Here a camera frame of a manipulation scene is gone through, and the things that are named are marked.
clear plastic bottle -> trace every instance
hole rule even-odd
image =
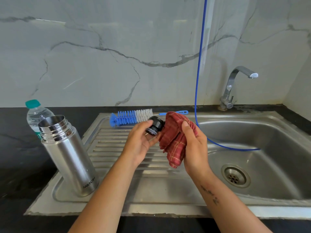
[[[31,129],[41,139],[38,123],[48,117],[54,116],[51,110],[41,106],[37,100],[30,100],[25,102],[26,107],[29,109],[27,113],[27,122]]]

person's right arm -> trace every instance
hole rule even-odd
[[[222,233],[271,233],[249,208],[212,172],[207,159],[207,138],[196,127],[195,137],[186,121],[182,124],[187,139],[184,164],[200,191]]]

black flask stopper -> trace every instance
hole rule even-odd
[[[159,119],[157,116],[152,116],[149,120],[153,120],[152,125],[146,129],[146,132],[152,136],[156,136],[158,132],[161,132],[165,122],[162,119]]]

white bristle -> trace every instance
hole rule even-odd
[[[152,109],[136,110],[135,112],[136,112],[136,119],[138,123],[147,121],[150,117],[153,116]]]

blue cable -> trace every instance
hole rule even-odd
[[[203,36],[204,36],[204,25],[205,25],[205,15],[206,15],[206,5],[207,5],[207,0],[204,1],[204,11],[203,11],[203,22],[202,22],[202,32],[201,32],[201,42],[200,42],[200,51],[199,51],[199,62],[198,62],[198,66],[197,66],[197,75],[196,75],[196,87],[195,87],[195,99],[194,99],[194,116],[195,116],[195,121],[197,126],[200,128],[199,123],[197,121],[196,118],[196,98],[197,98],[197,87],[199,84],[199,73],[200,73],[200,63],[201,63],[201,54],[202,54],[202,46],[203,46]],[[212,142],[215,145],[218,145],[222,148],[226,148],[229,150],[237,150],[237,151],[252,151],[252,150],[260,150],[259,148],[257,149],[237,149],[237,148],[232,148],[232,147],[227,147],[227,146],[223,146],[220,144],[217,144],[216,142],[207,139],[208,141]]]

